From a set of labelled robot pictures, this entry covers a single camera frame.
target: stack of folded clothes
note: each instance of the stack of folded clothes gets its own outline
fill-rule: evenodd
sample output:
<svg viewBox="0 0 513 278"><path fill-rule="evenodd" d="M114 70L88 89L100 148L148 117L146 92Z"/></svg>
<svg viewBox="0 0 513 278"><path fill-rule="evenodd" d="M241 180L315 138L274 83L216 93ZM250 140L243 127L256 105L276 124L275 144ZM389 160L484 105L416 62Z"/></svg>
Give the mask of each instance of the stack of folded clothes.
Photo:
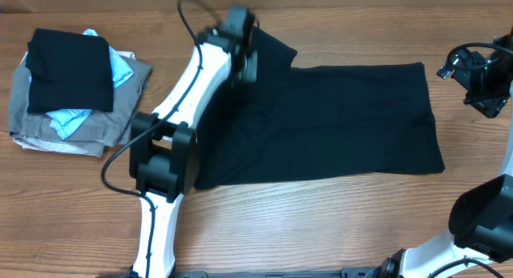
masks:
<svg viewBox="0 0 513 278"><path fill-rule="evenodd" d="M94 30L37 29L14 72L10 136L24 149L101 157L129 141L151 69Z"/></svg>

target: wooden table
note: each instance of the wooden table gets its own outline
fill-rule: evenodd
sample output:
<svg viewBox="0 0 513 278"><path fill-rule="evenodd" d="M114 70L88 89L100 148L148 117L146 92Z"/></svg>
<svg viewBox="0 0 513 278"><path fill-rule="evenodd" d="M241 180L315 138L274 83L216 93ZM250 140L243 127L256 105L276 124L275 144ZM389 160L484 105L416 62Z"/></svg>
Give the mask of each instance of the wooden table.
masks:
<svg viewBox="0 0 513 278"><path fill-rule="evenodd" d="M511 108L486 119L465 91L436 76L449 50L511 29L513 6L259 10L262 29L299 51L294 66L424 62L446 170L352 175L194 191L180 210L179 271L334 270L378 265L447 227L463 192L494 178ZM210 19L188 14L199 30ZM139 244L140 205L100 182L103 159L22 150L8 135L11 78L36 27L94 28L117 50L155 66L141 111L173 88L192 53L175 11L0 15L0 277L94 277L125 272ZM133 189L127 155L108 173ZM505 276L513 263L496 265ZM460 277L489 276L473 269Z"/></svg>

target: folded clothes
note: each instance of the folded clothes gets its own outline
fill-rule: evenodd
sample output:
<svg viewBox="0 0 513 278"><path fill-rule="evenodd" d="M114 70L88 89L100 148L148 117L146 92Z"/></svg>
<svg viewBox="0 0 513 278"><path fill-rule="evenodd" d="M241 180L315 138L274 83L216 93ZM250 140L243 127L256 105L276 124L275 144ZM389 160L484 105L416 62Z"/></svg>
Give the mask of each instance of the folded clothes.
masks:
<svg viewBox="0 0 513 278"><path fill-rule="evenodd" d="M96 31L92 29L85 30L83 34L98 36ZM122 52L122 54L128 54L129 56L133 55L131 52ZM116 88L121 86L132 75L134 75L134 71L130 68L130 66L128 66L127 62L121 58L120 54L111 46L109 46L109 55L111 59L112 82L114 83L114 88ZM67 139L69 136L75 133L75 131L80 127L80 125L82 125L82 123L87 119L91 112L92 109L62 109L47 112L46 114L52 118L50 127L54 128L61 138Z"/></svg>
<svg viewBox="0 0 513 278"><path fill-rule="evenodd" d="M50 127L49 116L26 112L30 71L23 62L13 75L9 104L10 136L27 149L97 157L103 155L105 146L127 143L130 139L130 121L136 112L139 97L146 89L152 67L129 58L122 59L134 71L134 75L122 87L114 90L113 111L92 111L82 126L66 140L62 140Z"/></svg>
<svg viewBox="0 0 513 278"><path fill-rule="evenodd" d="M299 69L262 30L252 45L256 82L223 85L197 127L197 189L444 170L421 63Z"/></svg>
<svg viewBox="0 0 513 278"><path fill-rule="evenodd" d="M112 111L112 69L104 38L37 29L28 48L26 67L32 74L28 113Z"/></svg>

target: folded black garment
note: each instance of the folded black garment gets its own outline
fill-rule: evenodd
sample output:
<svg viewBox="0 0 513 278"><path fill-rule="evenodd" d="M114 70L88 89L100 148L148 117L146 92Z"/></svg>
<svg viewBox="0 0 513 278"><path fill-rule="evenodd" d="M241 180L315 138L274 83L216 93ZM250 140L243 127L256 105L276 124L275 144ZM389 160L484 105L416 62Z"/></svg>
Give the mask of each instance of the folded black garment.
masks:
<svg viewBox="0 0 513 278"><path fill-rule="evenodd" d="M32 81L27 112L112 111L112 69L104 38L37 29L28 49Z"/></svg>
<svg viewBox="0 0 513 278"><path fill-rule="evenodd" d="M197 189L445 169L421 63L290 68L293 50L256 33L257 81L221 87L197 128Z"/></svg>

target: wire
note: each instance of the wire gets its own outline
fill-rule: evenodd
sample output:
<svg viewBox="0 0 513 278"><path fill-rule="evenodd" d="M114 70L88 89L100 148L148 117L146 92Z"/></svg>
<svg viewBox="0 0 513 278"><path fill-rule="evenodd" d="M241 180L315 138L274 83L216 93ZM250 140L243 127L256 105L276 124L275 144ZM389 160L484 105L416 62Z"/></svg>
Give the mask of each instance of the wire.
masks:
<svg viewBox="0 0 513 278"><path fill-rule="evenodd" d="M486 68L487 66L490 66L496 62L498 62L500 60L500 57L499 58L496 58L490 62L487 62L486 64L484 65L479 65L479 66L473 66L473 67L462 67L462 66L456 66L453 61L451 61L452 57L455 56L456 52L458 50L462 50L462 49L466 49L466 48L469 48L469 47L483 47L483 48L488 48L488 49L494 49L494 50L500 50L502 51L503 53L506 53L506 54L509 54L511 56L513 56L513 50L509 50L503 46L498 46L498 45L495 45L493 43L485 43L485 42L471 42L471 43L467 43L467 44L463 44L461 46L457 46L455 47L454 49L452 49L449 54L447 55L447 60L446 60L446 65L451 68L452 70L455 70L455 71L476 71L476 70L481 70L481 69L484 69Z"/></svg>
<svg viewBox="0 0 513 278"><path fill-rule="evenodd" d="M203 2L201 0L178 0L177 8L178 8L178 13L180 14L180 18L182 19L182 22L184 23L185 27L187 28L187 31L191 35L192 40L194 41L194 45L198 49L199 63L198 63L198 69L196 71L196 74L194 75L194 78L192 79L191 83L189 84L189 86L185 90L184 94L176 102L175 106L173 106L173 108L169 111L169 113L167 113L155 125L149 127L148 129L143 131L141 134L137 135L130 142L128 142L127 144L122 146L121 149L119 149L116 153L114 153L107 160L107 162L105 162L105 164L102 167L102 172L101 172L102 182L105 185L105 187L111 189L112 191L116 191L118 193L122 193L122 194L126 194L126 195L133 195L135 197L139 197L141 199L144 199L150 205L151 227L150 227L150 234L149 234L149 237L148 237L148 244L147 244L146 275L145 275L145 278L149 278L149 274L150 274L151 243L153 241L153 233L155 231L155 205L153 204L153 202L148 197L146 197L145 195L142 195L141 193L134 192L134 191L128 191L128 190L124 190L124 189L112 186L110 183L107 182L106 174L107 174L107 169L111 166L112 162L114 162L114 160L116 158L118 158L123 152L125 152L132 144L134 144L135 142L137 142L139 139L143 138L144 136L150 135L154 130L156 130L157 128L161 127L164 123L166 123L168 121L168 119L178 110L178 107L184 101L184 99L187 96L188 92L192 89L192 86L194 85L194 83L198 79L198 76L200 75L200 71L203 69L202 68L202 65L203 65L203 54L201 53L200 42L198 41L198 38L196 37L196 35L194 34L194 32L192 31L191 27L187 23L187 20L184 17L184 13L182 11L182 2L193 2L193 3L201 6L207 12L209 12L210 15L213 16L218 22L222 22L220 20L220 18L219 18L219 15L214 11L214 9L211 8L208 4L206 4L205 2Z"/></svg>
<svg viewBox="0 0 513 278"><path fill-rule="evenodd" d="M500 275L500 273L498 273L492 267L486 265L485 263L483 263L483 262L481 262L479 260L476 260L476 259L466 258L466 257L461 259L461 260L456 260L455 262L449 263L449 264L439 268L435 272L431 273L428 276L428 278L435 278L436 276L442 274L442 272L445 272L446 270L449 270L449 269L454 268L454 267L456 267L458 265L461 265L461 264L465 264L465 266L468 267L469 263L473 263L473 264L476 264L478 266L481 266L482 268L485 268L488 272L490 272L491 274L495 275L495 277L504 278L504 276Z"/></svg>

